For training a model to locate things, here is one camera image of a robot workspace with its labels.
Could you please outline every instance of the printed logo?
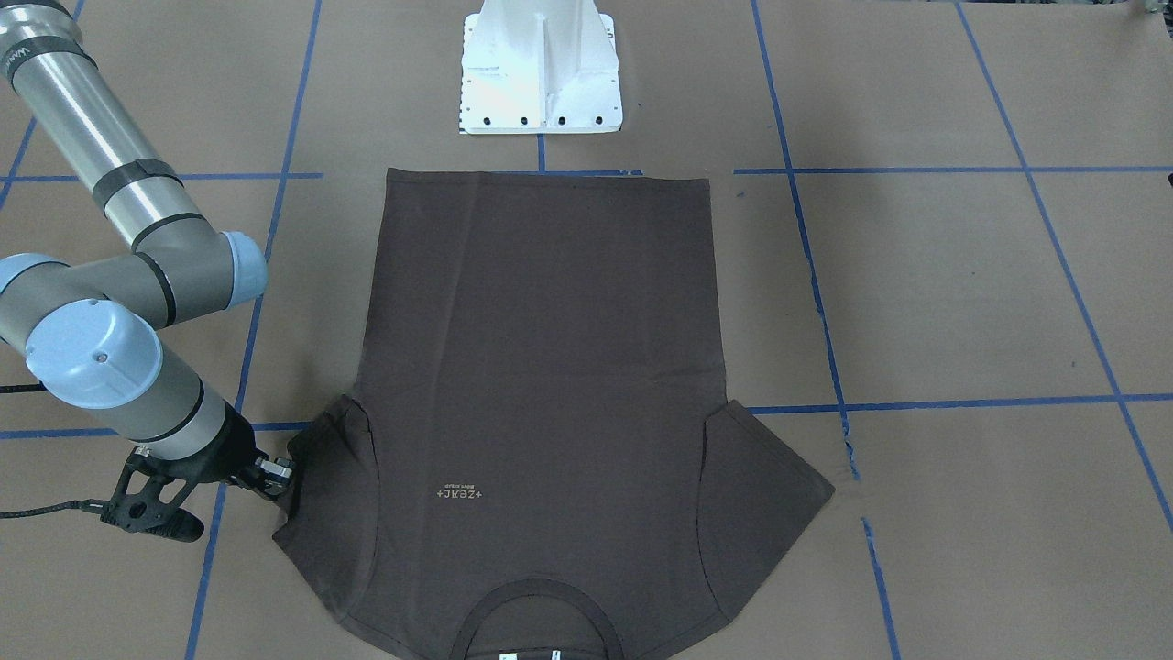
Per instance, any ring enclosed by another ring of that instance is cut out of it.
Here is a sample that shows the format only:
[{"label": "printed logo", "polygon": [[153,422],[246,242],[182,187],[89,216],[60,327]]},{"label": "printed logo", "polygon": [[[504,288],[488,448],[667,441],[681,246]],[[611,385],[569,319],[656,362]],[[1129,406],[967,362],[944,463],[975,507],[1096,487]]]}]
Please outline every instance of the printed logo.
[{"label": "printed logo", "polygon": [[436,491],[440,499],[480,499],[484,497],[475,484],[445,484]]},{"label": "printed logo", "polygon": [[12,63],[15,62],[16,60],[19,60],[21,57],[27,57],[32,53],[33,52],[28,49],[28,46],[21,46],[20,48],[13,50],[12,54],[9,54],[4,60],[4,68],[5,68],[5,70],[8,70],[8,67],[11,67]]}]

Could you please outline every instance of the silver arm segment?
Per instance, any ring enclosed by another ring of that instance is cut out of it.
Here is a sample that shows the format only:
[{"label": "silver arm segment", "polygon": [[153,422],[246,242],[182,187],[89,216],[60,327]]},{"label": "silver arm segment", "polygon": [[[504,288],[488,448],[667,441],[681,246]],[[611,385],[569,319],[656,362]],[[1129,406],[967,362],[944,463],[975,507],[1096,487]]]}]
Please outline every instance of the silver arm segment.
[{"label": "silver arm segment", "polygon": [[258,491],[274,472],[287,477],[256,450],[251,426],[155,335],[259,295],[260,249],[212,229],[57,2],[0,0],[0,72],[130,247],[74,266],[46,254],[0,259],[0,339],[52,394],[137,444],[140,471]]}]

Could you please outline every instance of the black tape band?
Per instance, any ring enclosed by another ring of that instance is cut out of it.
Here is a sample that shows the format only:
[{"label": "black tape band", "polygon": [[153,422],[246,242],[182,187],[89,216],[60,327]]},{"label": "black tape band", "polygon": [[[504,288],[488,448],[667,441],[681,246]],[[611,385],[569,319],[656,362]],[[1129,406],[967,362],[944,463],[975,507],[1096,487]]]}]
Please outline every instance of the black tape band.
[{"label": "black tape band", "polygon": [[74,55],[81,55],[89,60],[89,63],[97,67],[97,62],[94,57],[90,57],[77,46],[77,42],[73,39],[66,39],[65,36],[33,36],[23,41],[18,41],[13,43],[12,48],[8,48],[4,54],[4,60],[0,62],[0,68],[4,68],[4,74],[8,77],[8,84],[13,84],[13,77],[16,75],[16,69],[21,64],[32,60],[38,55],[48,55],[50,53],[73,53]]},{"label": "black tape band", "polygon": [[183,182],[179,181],[179,175],[175,173],[171,165],[154,158],[138,158],[102,175],[102,178],[99,178],[97,183],[94,184],[94,203],[97,204],[97,207],[104,210],[106,204],[110,202],[110,197],[118,190],[136,181],[154,178],[156,176],[174,178],[179,185],[183,185]]},{"label": "black tape band", "polygon": [[178,434],[179,431],[182,431],[184,427],[187,427],[188,424],[190,424],[191,421],[196,419],[196,414],[199,413],[199,407],[202,407],[203,404],[204,404],[204,382],[199,381],[199,396],[196,397],[196,406],[191,407],[191,413],[189,413],[188,416],[183,419],[183,422],[179,422],[175,427],[175,429],[171,429],[170,431],[168,431],[165,434],[160,434],[158,436],[155,436],[154,438],[145,438],[145,440],[135,441],[135,442],[136,443],[157,443],[157,442],[160,442],[160,441],[162,441],[164,438],[170,438],[171,436],[174,436],[174,435]]},{"label": "black tape band", "polygon": [[61,6],[60,2],[54,2],[53,0],[0,0],[0,9],[7,9],[8,7],[18,7],[20,5],[40,5],[41,7],[48,7],[50,9],[56,9],[62,14],[73,18],[69,9]]},{"label": "black tape band", "polygon": [[130,241],[130,251],[131,252],[137,252],[138,251],[138,245],[142,244],[142,241],[148,236],[150,236],[155,230],[162,229],[163,226],[167,226],[168,224],[171,224],[172,222],[175,222],[177,219],[188,219],[190,217],[199,218],[199,219],[202,219],[204,222],[208,222],[206,217],[204,217],[204,216],[202,216],[202,215],[199,215],[197,212],[181,212],[181,213],[169,215],[169,216],[167,216],[164,218],[161,218],[161,219],[156,219],[155,222],[148,224],[145,229],[143,229],[142,231],[140,231],[137,236],[135,236],[135,239]]},{"label": "black tape band", "polygon": [[21,395],[27,393],[43,393],[45,383],[35,386],[0,386],[0,395]]},{"label": "black tape band", "polygon": [[143,263],[150,267],[151,272],[155,273],[155,278],[158,279],[158,285],[163,288],[163,299],[167,300],[167,325],[175,325],[175,291],[171,290],[171,283],[167,280],[167,273],[163,268],[158,266],[158,263],[150,258],[150,254],[145,252],[135,252],[135,256],[143,259]]}]

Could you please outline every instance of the black cable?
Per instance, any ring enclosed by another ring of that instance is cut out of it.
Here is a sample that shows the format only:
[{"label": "black cable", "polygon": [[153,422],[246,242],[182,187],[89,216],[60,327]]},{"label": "black cable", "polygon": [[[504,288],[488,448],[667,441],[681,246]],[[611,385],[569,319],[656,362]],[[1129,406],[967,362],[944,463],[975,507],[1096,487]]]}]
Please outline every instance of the black cable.
[{"label": "black cable", "polygon": [[42,506],[40,509],[26,509],[25,511],[0,511],[0,518],[28,518],[29,516],[43,516],[45,513],[66,511],[69,509],[80,509],[87,513],[101,513],[102,508],[106,505],[107,502],[103,499],[70,499],[69,502],[62,502],[61,504],[54,504],[53,506]]},{"label": "black cable", "polygon": [[43,393],[45,383],[35,386],[0,386],[0,395],[20,395],[25,393]]}]

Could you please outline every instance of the brown t-shirt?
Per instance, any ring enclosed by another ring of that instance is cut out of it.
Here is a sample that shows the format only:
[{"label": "brown t-shirt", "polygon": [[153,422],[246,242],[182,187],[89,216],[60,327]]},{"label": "brown t-shirt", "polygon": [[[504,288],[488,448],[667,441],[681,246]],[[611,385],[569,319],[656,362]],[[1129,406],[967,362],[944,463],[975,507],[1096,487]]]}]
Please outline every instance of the brown t-shirt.
[{"label": "brown t-shirt", "polygon": [[290,451],[273,538],[406,659],[667,658],[833,492],[726,401],[706,181],[391,170],[358,382]]}]

